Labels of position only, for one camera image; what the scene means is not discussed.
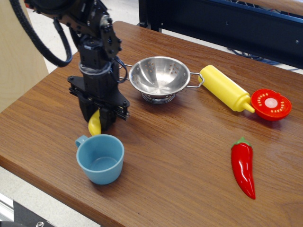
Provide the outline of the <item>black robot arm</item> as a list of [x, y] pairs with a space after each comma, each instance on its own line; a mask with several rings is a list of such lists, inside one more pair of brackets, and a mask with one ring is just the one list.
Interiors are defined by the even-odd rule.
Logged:
[[69, 76], [70, 93], [79, 100], [86, 121], [99, 112], [103, 130], [129, 116], [129, 101], [120, 93], [118, 85], [127, 80], [119, 76], [125, 64], [119, 59], [122, 50], [107, 8], [99, 0], [27, 0], [37, 13], [52, 18], [57, 31], [65, 24], [80, 53], [81, 77]]

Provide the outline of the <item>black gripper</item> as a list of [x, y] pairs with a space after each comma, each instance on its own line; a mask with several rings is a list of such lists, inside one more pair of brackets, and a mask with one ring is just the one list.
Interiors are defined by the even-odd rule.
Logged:
[[108, 62], [101, 70], [79, 64], [79, 69], [83, 76], [69, 76], [68, 82], [70, 93], [79, 99], [85, 121], [89, 122], [99, 108], [99, 120], [104, 131], [116, 122], [116, 116], [126, 120], [130, 102], [118, 89], [118, 84], [123, 82], [119, 77], [119, 64]]

